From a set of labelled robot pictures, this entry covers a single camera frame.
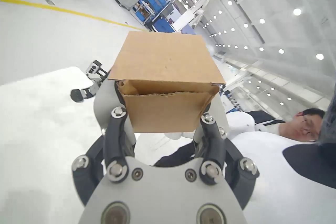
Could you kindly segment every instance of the sleeve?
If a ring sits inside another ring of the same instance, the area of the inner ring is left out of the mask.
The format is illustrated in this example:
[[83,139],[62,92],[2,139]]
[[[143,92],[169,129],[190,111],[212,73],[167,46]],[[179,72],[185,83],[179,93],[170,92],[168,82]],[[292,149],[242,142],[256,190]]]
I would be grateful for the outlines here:
[[195,154],[195,144],[193,141],[191,141],[189,144],[184,145],[175,153],[172,153],[169,156],[162,157],[159,159],[154,166],[155,167],[174,167],[179,166],[184,163],[187,163],[193,159],[192,155]]

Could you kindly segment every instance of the black hair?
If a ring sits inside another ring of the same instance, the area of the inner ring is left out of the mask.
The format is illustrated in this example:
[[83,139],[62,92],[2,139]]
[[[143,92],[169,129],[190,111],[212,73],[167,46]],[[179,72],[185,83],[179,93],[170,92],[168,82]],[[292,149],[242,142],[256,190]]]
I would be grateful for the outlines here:
[[319,108],[309,108],[307,110],[304,110],[302,112],[302,115],[318,115],[319,117],[321,117],[323,119],[325,114],[324,110],[320,110]]

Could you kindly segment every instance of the cardboard box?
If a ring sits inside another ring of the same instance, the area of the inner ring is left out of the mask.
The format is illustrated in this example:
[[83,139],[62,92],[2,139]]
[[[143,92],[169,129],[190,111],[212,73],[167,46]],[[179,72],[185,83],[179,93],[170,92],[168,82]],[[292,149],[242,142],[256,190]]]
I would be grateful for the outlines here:
[[135,133],[192,132],[225,81],[200,35],[129,32],[110,71]]

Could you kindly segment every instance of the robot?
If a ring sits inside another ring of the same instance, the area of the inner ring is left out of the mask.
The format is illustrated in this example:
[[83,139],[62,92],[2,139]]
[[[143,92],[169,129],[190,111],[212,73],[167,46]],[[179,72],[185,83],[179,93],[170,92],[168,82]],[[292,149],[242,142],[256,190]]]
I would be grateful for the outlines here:
[[[101,70],[94,61],[86,73],[92,79]],[[191,161],[171,168],[149,166],[134,158],[136,139],[127,108],[117,82],[103,73],[100,79],[95,76],[93,87],[71,93],[81,101],[96,96],[94,113],[102,129],[102,136],[72,163],[74,185],[85,206],[79,224],[245,224],[242,210],[259,171],[219,128],[218,103],[212,101],[199,120]]]
[[74,102],[81,103],[84,99],[90,99],[96,95],[100,85],[108,76],[108,72],[104,71],[101,66],[102,64],[97,60],[91,62],[85,74],[93,82],[93,85],[84,89],[72,89],[70,97]]

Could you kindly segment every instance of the yellow floor line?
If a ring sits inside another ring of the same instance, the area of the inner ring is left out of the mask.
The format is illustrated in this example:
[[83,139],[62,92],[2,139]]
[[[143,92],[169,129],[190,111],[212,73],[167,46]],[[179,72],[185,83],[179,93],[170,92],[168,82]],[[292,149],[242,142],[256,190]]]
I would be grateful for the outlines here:
[[81,12],[77,12],[77,11],[70,10],[70,9],[55,7],[55,6],[51,6],[51,5],[48,5],[48,4],[41,4],[41,3],[35,3],[35,2],[25,2],[25,1],[21,1],[21,0],[0,0],[0,2],[21,4],[21,5],[29,6],[29,7],[49,9],[49,10],[54,10],[54,11],[59,11],[59,12],[64,12],[64,13],[70,13],[70,14],[73,14],[73,15],[83,16],[83,17],[107,22],[107,23],[110,23],[110,24],[115,24],[115,25],[118,25],[118,26],[133,28],[133,29],[137,29],[137,30],[145,30],[145,29],[133,27],[133,26],[130,26],[130,25],[127,25],[127,24],[122,24],[122,23],[118,23],[118,22],[115,22],[115,21],[111,21],[111,20],[108,20],[108,19],[105,19],[105,18],[102,18],[102,17],[96,17],[96,16],[93,16],[93,15],[90,15],[90,14],[81,13]]

